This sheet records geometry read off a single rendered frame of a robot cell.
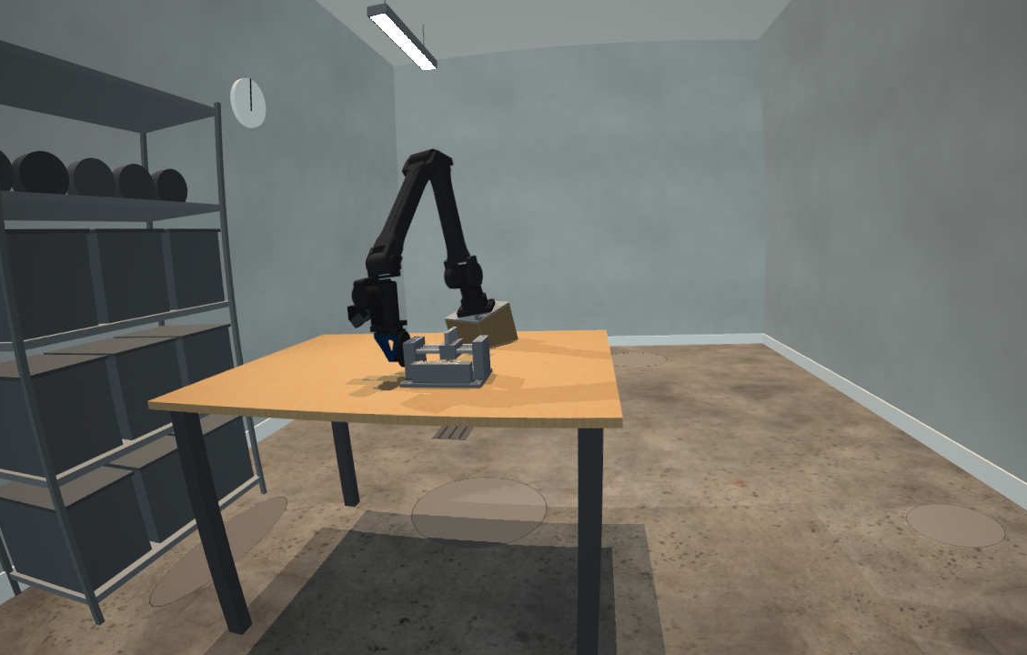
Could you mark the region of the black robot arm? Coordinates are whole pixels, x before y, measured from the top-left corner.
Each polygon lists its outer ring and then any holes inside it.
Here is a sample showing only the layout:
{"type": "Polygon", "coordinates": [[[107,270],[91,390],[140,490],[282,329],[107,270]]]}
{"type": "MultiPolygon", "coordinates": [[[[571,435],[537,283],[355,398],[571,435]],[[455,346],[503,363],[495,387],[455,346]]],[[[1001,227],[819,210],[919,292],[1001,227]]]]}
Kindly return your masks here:
{"type": "Polygon", "coordinates": [[[431,148],[426,152],[410,155],[402,167],[402,174],[406,177],[402,182],[400,195],[394,200],[383,232],[365,258],[365,268],[370,278],[354,281],[354,306],[347,307],[349,322],[354,328],[360,328],[370,319],[371,325],[384,325],[383,306],[378,304],[383,303],[389,307],[389,302],[400,302],[397,282],[391,281],[391,278],[381,278],[401,277],[402,246],[428,181],[431,182],[431,189],[438,200],[438,214],[448,254],[448,258],[444,260],[444,283],[448,287],[460,287],[460,295],[463,296],[460,299],[462,306],[459,307],[458,317],[487,314],[495,307],[495,298],[487,299],[487,293],[481,291],[483,272],[477,257],[468,252],[460,228],[450,166],[452,158],[431,148]]]}

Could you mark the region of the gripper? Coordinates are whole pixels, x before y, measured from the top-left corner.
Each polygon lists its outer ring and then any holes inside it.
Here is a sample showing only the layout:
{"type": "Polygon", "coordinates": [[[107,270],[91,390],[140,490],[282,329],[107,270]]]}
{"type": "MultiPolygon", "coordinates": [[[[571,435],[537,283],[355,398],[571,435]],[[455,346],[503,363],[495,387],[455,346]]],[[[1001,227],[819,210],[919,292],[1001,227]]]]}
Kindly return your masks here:
{"type": "Polygon", "coordinates": [[[394,362],[394,357],[397,355],[396,344],[400,332],[406,331],[402,325],[407,325],[408,321],[400,320],[400,302],[389,303],[389,307],[386,307],[386,304],[378,305],[383,306],[384,325],[371,325],[370,332],[375,332],[373,333],[373,338],[377,341],[378,346],[383,349],[388,362],[394,362]],[[392,353],[389,340],[393,341],[392,353]]]}

